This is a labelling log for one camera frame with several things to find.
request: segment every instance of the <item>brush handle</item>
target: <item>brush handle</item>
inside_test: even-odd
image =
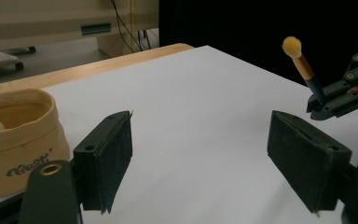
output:
[[[301,55],[299,58],[293,58],[293,63],[304,80],[312,79],[314,77],[310,64],[304,55]]]
[[[316,99],[318,99],[318,101],[322,105],[324,105],[326,103],[324,90],[321,86],[321,83],[317,80],[317,78],[313,77],[311,79],[304,79],[304,81],[307,84],[307,86],[310,88],[312,93],[315,95]]]

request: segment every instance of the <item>wooden table edge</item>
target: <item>wooden table edge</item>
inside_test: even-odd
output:
[[[43,89],[48,86],[76,80],[82,77],[93,76],[102,72],[157,59],[188,49],[193,49],[193,47],[188,44],[178,43],[106,59],[96,63],[87,63],[33,77],[25,77],[9,82],[2,82],[0,83],[0,92],[14,91],[18,89]]]

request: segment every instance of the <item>dark background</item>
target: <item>dark background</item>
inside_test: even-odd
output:
[[[342,79],[358,53],[358,1],[159,0],[159,44],[209,45],[305,85],[283,40],[294,35],[322,86]]]

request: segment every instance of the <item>white table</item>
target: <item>white table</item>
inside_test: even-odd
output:
[[[309,89],[208,46],[44,90],[70,148],[106,116],[133,112],[133,156],[112,213],[83,211],[86,224],[341,223],[341,202],[311,214],[268,157],[270,115],[305,119],[350,148],[356,166],[358,110],[311,120]]]

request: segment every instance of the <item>black cable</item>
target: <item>black cable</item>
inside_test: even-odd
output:
[[[130,34],[132,40],[136,43],[136,45],[138,46],[138,48],[140,49],[140,51],[142,51],[141,46],[138,44],[138,42],[136,42],[135,37],[133,37],[132,33],[129,31],[129,29],[127,28],[126,24],[124,23],[124,21],[121,19],[121,17],[118,15],[117,12],[117,7],[116,7],[116,2],[115,0],[111,0],[113,8],[115,9],[116,12],[116,19],[117,19],[117,26],[118,26],[118,31],[120,32],[120,36],[121,39],[124,41],[124,43],[126,44],[126,46],[131,50],[131,52],[133,53],[134,50],[130,47],[130,45],[127,43],[127,41],[124,39],[123,34],[121,33],[121,29],[120,29],[120,23],[123,24],[124,28],[126,29],[127,33]]]
[[[138,41],[139,41],[139,45],[142,45],[142,42],[141,42],[141,33],[138,31]]]
[[[150,33],[152,33],[156,37],[156,40],[159,43],[158,36],[152,30],[148,30],[148,31],[150,31]]]
[[[147,34],[146,30],[144,30],[144,38],[146,38],[147,46],[149,47],[149,49],[152,49],[152,47],[150,46],[149,35]]]

